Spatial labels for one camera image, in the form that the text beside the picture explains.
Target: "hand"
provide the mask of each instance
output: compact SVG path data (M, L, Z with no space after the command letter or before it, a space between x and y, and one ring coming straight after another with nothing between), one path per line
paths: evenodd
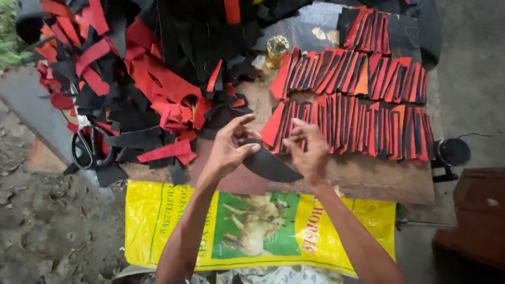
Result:
M221 179L233 172L244 160L245 157L258 152L260 144L245 144L238 146L249 135L263 141L261 135L244 125L255 120L254 114L248 114L234 118L216 135L209 160L205 165L203 173Z
M326 182L326 163L328 162L329 146L321 135L317 125L307 124L297 118L293 119L296 125L291 131L291 137L282 142L291 152L293 164L304 176L309 186ZM307 139L308 150L306 153L297 143Z

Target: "scissors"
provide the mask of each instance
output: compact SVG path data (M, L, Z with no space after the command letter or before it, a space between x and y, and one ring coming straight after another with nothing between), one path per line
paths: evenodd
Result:
M75 87L74 84L70 85L70 90L72 94L77 94L77 88ZM113 148L112 146L109 146L109 153L107 154L107 156L104 159L98 159L98 154L96 152L97 135L95 133L96 131L100 132L104 136L104 138L109 137L109 134L107 134L107 132L105 132L100 127L93 125L85 115L77 115L77 121L79 122L79 127L77 129L77 132L74 133L74 135L72 136L72 144L70 147L70 151L72 153L72 160L74 161L75 165L83 170L92 168L94 164L98 166L108 165L113 158ZM91 139L90 139L91 145L88 144L87 140L84 137L84 134L82 133L83 129L86 127L91 128ZM77 137L79 137L79 140L81 141L82 145L77 144ZM79 162L79 160L77 159L76 148L79 148L83 152L87 153L87 155L89 156L89 162L87 164L82 164L81 162Z

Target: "plastic bag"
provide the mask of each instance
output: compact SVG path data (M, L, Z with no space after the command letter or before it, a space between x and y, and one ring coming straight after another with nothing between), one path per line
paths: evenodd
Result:
M193 189L128 181L125 257L156 267ZM396 203L342 198L395 259ZM305 264L356 275L338 234L313 195L216 192L205 221L195 270Z

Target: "dirt ground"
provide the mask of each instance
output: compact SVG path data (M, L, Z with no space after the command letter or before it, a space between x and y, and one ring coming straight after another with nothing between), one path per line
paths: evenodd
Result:
M0 103L0 284L108 283L126 267L126 184L105 205L77 175L27 170L35 136Z

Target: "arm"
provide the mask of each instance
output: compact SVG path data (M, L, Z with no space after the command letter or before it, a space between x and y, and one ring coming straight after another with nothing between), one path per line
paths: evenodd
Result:
M384 248L344 205L326 179L328 145L317 126L295 119L291 137L283 141L291 151L293 164L325 208L342 246L363 283L405 283L402 273ZM307 139L304 153L297 143Z
M239 142L248 136L262 141L257 132L244 126L254 119L252 114L237 117L216 135L212 152L198 178L196 189L163 248L156 269L156 284L191 279L205 218L219 181L233 172L246 156L261 149L259 144L238 146Z

